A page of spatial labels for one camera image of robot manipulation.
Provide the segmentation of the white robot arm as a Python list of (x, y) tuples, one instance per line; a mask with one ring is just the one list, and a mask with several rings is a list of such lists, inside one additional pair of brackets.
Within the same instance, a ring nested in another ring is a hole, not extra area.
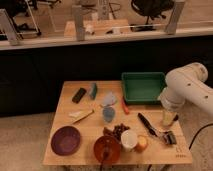
[(208, 70), (198, 62), (169, 71), (165, 76), (166, 87), (158, 96), (164, 107), (162, 124), (170, 126), (175, 115), (189, 101), (213, 115), (213, 88), (205, 84)]

